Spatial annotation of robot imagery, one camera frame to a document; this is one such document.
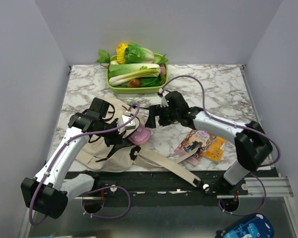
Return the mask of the pink pencil case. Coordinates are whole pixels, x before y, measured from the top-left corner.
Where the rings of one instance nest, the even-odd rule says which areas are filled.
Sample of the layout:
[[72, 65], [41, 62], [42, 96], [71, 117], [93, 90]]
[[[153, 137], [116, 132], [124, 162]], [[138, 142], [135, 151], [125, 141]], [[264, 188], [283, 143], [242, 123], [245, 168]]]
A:
[[150, 135], [150, 129], [146, 128], [143, 124], [140, 124], [140, 126], [128, 137], [128, 140], [135, 145], [142, 145], [149, 140]]

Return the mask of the beige canvas backpack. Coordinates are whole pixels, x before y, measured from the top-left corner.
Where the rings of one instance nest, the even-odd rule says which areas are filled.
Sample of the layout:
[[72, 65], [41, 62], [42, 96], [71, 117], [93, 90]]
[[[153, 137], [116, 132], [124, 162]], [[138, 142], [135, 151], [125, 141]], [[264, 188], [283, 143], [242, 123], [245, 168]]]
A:
[[94, 172], [122, 173], [137, 165], [145, 169], [165, 168], [194, 187], [203, 184], [201, 179], [187, 170], [185, 167], [165, 156], [133, 142], [130, 138], [137, 132], [146, 132], [145, 141], [150, 138], [150, 130], [144, 127], [145, 117], [138, 114], [135, 118], [136, 128], [127, 132], [121, 143], [106, 145], [105, 138], [93, 135], [94, 142], [87, 143], [80, 150], [75, 160]]

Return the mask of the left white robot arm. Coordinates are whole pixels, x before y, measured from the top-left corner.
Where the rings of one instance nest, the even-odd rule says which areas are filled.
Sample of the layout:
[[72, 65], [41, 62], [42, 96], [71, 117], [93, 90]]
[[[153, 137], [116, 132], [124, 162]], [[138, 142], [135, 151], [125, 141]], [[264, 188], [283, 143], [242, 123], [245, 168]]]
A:
[[109, 145], [122, 139], [119, 133], [122, 125], [113, 118], [115, 112], [109, 111], [113, 107], [103, 99], [94, 98], [88, 109], [70, 117], [61, 144], [50, 160], [34, 178], [25, 178], [21, 183], [24, 202], [30, 211], [57, 219], [69, 201], [84, 193], [94, 196], [100, 191], [99, 176], [94, 172], [83, 171], [69, 181], [65, 177], [92, 136], [102, 136]]

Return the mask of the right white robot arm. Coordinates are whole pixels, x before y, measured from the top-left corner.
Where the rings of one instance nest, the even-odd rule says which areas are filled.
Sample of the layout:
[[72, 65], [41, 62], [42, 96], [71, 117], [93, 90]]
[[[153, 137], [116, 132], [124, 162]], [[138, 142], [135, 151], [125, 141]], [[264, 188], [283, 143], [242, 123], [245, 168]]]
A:
[[155, 128], [156, 118], [160, 126], [178, 122], [190, 129], [215, 134], [235, 146], [237, 161], [229, 167], [218, 183], [219, 190], [224, 194], [232, 193], [236, 184], [250, 172], [257, 170], [273, 150], [259, 123], [232, 122], [209, 114], [203, 108], [190, 107], [177, 91], [163, 96], [160, 104], [149, 106], [149, 117], [145, 126]]

